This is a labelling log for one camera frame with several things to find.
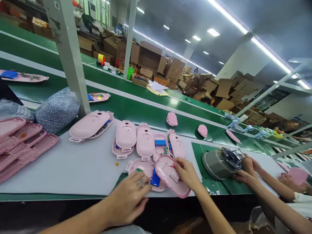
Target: person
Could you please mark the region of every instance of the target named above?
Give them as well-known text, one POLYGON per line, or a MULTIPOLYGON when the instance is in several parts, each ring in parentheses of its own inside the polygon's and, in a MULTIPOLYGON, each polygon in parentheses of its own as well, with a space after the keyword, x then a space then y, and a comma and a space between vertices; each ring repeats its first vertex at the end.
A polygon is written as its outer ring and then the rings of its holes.
POLYGON ((281 183, 253 158, 246 155, 242 160, 244 170, 238 170, 234 178, 247 184, 258 197, 262 211, 268 223, 280 233, 311 233, 312 230, 312 197, 298 192, 294 192, 285 184, 281 183), (284 203, 260 182, 258 175, 271 186, 284 203))
MULTIPOLYGON (((176 158, 175 169, 183 182, 194 191, 214 234, 235 233, 222 215, 209 193, 200 182, 193 164, 185 159, 176 158)), ((111 194, 99 203, 76 216, 65 220, 42 233, 104 233, 144 234, 137 226, 131 224, 144 211, 148 198, 144 198, 152 189, 149 178, 143 172, 133 172, 120 182, 111 194)))

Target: clear plastic bag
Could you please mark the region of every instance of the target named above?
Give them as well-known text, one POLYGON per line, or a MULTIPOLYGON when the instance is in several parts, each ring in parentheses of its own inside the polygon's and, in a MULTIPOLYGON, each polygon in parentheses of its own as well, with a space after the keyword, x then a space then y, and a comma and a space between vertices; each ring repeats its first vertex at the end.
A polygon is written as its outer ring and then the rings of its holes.
POLYGON ((53 94, 36 110, 38 124, 50 134, 56 134, 77 116, 79 101, 69 88, 53 94))
POLYGON ((0 120, 7 118, 23 118, 34 122, 35 112, 3 98, 0 100, 0 120))

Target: gray motor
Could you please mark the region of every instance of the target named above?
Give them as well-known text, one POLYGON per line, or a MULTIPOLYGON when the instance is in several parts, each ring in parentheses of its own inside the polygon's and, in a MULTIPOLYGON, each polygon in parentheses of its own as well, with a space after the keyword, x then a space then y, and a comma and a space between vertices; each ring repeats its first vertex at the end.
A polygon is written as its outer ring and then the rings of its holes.
POLYGON ((202 155, 202 162, 207 172, 218 181, 225 180, 242 169, 241 160, 246 156, 241 150, 230 151, 227 148, 216 149, 202 155))

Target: wall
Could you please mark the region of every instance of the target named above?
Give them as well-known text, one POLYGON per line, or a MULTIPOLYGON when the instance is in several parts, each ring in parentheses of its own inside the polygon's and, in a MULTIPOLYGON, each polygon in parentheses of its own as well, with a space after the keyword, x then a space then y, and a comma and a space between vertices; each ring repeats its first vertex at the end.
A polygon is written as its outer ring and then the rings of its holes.
POLYGON ((300 118, 308 123, 312 123, 312 95, 309 94, 290 94, 283 100, 276 103, 271 108, 267 109, 265 113, 270 114, 272 112, 290 119, 298 115, 300 118))

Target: sleeve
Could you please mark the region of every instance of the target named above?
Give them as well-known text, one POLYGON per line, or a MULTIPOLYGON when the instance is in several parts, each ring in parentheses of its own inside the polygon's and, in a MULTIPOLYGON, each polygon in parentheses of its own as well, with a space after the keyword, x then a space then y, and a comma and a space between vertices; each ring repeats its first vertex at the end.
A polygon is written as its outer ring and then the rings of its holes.
POLYGON ((312 196, 295 192, 294 203, 312 203, 312 196))

